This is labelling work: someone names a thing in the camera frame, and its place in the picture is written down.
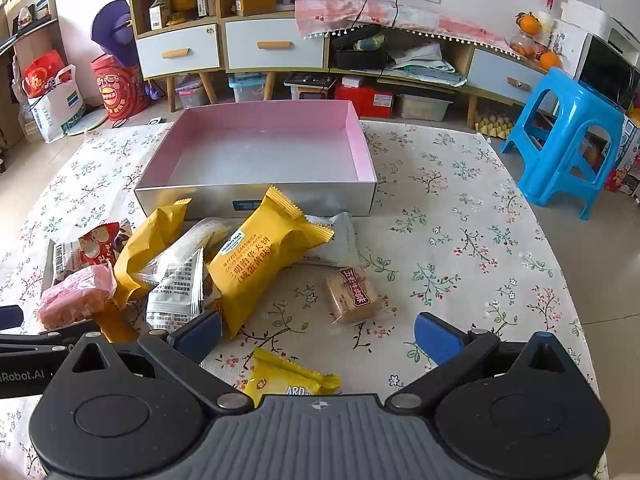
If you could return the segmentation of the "low wooden tv console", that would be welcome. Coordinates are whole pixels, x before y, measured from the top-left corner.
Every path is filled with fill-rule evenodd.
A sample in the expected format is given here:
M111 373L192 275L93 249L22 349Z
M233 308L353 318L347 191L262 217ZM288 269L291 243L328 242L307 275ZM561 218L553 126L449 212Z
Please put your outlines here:
M328 66L391 84L398 92L464 94L470 128L482 104L524 105L546 73L525 56L480 40L378 25L332 37Z

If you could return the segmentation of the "white printed snack packet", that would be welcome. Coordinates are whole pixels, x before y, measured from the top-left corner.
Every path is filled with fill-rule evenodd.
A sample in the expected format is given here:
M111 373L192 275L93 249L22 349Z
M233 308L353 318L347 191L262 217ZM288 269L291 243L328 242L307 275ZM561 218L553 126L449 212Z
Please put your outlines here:
M145 321L152 330L178 330L202 313L204 249L169 268L146 303Z

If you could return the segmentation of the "blue plastic stool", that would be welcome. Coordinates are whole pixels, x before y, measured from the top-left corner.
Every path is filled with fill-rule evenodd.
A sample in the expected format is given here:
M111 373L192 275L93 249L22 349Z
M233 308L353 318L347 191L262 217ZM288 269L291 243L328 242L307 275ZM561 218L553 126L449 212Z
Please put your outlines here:
M535 116L549 93L558 99L559 109L551 129L544 130L535 125ZM614 167L624 121L614 103L552 67L533 90L501 151L516 148L520 153L524 170L518 188L529 203L543 207L553 195L568 194L585 201L580 218L587 220ZM596 127L608 135L599 170L593 170L580 152L588 130Z

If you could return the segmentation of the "red and white snack packet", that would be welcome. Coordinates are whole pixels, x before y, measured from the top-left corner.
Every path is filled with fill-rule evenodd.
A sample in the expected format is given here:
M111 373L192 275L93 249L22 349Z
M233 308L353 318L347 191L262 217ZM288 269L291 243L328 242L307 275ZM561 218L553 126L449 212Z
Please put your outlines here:
M96 226L70 242L49 240L41 290L44 292L87 266L108 262L114 266L131 234L130 222L122 220Z

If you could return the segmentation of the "small yellow snack packet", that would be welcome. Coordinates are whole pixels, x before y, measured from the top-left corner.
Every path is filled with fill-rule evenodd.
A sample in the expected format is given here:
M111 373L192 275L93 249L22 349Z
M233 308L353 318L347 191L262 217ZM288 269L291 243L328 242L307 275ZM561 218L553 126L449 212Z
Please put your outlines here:
M278 396L322 396L341 388L341 377L308 370L269 351L256 349L254 367L243 392L258 406L266 394Z

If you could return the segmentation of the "red cylindrical gift bag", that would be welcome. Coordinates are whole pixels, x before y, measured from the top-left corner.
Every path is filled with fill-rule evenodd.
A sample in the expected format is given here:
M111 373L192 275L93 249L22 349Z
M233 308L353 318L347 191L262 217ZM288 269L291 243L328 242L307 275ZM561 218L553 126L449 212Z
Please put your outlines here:
M113 55L103 53L91 62L91 69L112 122L137 115L150 105L138 64L123 66Z

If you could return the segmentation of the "white shopping bag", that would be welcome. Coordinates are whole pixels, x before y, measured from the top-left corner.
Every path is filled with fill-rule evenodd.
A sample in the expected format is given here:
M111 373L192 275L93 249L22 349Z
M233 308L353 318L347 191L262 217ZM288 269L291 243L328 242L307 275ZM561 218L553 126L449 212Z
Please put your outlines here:
M46 143L66 136L85 115L85 102L75 76L74 64L61 68L54 77L49 77L43 67L37 67L23 81L29 110Z

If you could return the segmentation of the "brown biscuit clear packet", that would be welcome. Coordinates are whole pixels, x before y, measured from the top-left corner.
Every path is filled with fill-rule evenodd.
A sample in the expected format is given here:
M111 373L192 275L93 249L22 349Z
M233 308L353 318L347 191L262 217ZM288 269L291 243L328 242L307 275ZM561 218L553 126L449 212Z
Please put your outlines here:
M388 313L385 300L361 266L346 266L326 279L333 322L358 324Z

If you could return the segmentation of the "yellow pillow snack packet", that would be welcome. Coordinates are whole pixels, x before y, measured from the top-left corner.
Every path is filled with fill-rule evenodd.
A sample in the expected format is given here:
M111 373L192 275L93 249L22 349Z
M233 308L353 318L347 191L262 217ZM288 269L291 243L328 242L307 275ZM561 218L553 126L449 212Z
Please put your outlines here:
M182 232L190 198L155 209L132 233L114 266L117 283L113 301L119 309L150 290L136 275L156 256L174 244Z

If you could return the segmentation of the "pink wafer snack packet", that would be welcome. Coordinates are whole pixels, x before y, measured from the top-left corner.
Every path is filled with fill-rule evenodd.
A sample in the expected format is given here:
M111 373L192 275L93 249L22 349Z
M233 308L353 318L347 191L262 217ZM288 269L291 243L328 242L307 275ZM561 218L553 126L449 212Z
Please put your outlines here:
M38 321L55 330L113 307L117 283L109 263L86 266L41 294Z

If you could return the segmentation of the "red storage box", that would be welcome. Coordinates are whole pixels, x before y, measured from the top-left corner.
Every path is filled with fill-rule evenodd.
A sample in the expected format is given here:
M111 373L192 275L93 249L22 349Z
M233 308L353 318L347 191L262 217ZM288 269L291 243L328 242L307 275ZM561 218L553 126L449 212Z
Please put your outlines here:
M360 118L388 119L392 117L394 102L392 92L368 86L352 88L339 84L334 90L334 99L352 102Z

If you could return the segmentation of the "clear bread roll packet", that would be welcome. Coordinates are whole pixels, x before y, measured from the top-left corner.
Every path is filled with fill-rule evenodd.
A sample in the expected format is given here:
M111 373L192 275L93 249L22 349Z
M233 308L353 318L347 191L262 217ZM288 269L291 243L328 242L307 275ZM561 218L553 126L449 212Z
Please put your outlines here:
M156 286L171 273L182 268L200 249L207 250L215 247L225 240L230 232L230 224L222 219L200 220L140 271L134 272L134 278L145 284Z

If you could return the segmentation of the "pink and silver cardboard box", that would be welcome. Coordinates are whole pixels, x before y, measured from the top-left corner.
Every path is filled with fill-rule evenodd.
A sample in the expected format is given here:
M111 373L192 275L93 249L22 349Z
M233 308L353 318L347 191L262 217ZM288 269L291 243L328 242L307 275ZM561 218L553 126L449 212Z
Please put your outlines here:
M348 101L192 107L168 129L134 189L145 214L176 200L186 218L242 218L275 186L305 214L370 214L378 179Z

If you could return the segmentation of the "large yellow sandwich cake packet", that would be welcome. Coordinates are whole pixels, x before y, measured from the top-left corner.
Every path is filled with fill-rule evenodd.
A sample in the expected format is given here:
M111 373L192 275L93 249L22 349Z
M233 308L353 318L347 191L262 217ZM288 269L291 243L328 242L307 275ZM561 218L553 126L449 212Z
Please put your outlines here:
M308 221L278 188L268 188L258 208L240 225L207 265L221 292L221 316L234 338L279 272L334 235Z

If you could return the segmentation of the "white green snack packet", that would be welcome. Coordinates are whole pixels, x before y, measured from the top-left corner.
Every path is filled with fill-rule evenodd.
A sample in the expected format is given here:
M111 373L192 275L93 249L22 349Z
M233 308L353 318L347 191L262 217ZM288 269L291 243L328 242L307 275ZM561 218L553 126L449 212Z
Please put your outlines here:
M358 266L356 233L352 216L348 212L343 211L333 217L317 217L307 214L306 219L316 226L331 229L334 234L328 242L308 250L300 260L301 263L313 266L332 266L332 268Z

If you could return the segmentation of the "orange fruit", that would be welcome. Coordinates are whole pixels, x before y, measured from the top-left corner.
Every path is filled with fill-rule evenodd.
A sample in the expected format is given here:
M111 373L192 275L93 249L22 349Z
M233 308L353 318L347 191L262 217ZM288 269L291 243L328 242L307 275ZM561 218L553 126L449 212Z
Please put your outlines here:
M530 12L519 13L515 18L515 23L518 25L520 31L527 36L535 37L541 31L540 21Z

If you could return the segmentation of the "pink floral cabinet cloth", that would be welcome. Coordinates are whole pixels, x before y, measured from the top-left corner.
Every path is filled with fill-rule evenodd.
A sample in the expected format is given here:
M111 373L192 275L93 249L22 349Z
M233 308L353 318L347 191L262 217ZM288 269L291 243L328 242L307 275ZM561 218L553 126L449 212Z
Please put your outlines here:
M304 37L337 36L357 26L380 25L417 35L474 44L520 60L502 37L469 22L417 6L385 0L295 0L295 21Z

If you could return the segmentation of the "gold foil bar packet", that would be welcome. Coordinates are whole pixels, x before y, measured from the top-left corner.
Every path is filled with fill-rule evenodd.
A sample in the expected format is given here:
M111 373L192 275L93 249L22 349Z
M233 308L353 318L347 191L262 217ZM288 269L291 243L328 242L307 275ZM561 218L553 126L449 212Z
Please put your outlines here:
M113 301L109 301L104 309L92 316L96 324L100 326L102 334L112 344L124 344L133 342L138 338L138 332L134 329Z

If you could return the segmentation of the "wooden cabinet with drawers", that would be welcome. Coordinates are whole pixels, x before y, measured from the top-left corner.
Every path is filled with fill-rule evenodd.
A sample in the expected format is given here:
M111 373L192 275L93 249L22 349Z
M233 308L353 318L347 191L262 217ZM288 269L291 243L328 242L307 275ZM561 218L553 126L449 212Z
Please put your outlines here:
M155 1L129 0L131 27L143 79L164 84L172 112L179 75L198 75L209 101L216 103L213 73L264 73L264 99L269 100L279 74L329 68L329 39L304 38L292 6L246 16L234 12L236 0L214 0L207 16L154 29L150 9Z

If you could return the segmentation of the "purple plush toy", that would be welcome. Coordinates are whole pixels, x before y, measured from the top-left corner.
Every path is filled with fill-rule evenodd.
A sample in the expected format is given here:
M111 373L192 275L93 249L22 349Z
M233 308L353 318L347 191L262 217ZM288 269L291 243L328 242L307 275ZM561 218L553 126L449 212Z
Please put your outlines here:
M99 10L91 26L91 39L103 53L113 55L123 66L138 64L141 70L130 7L126 0L111 1ZM144 86L152 103L157 92L146 83Z

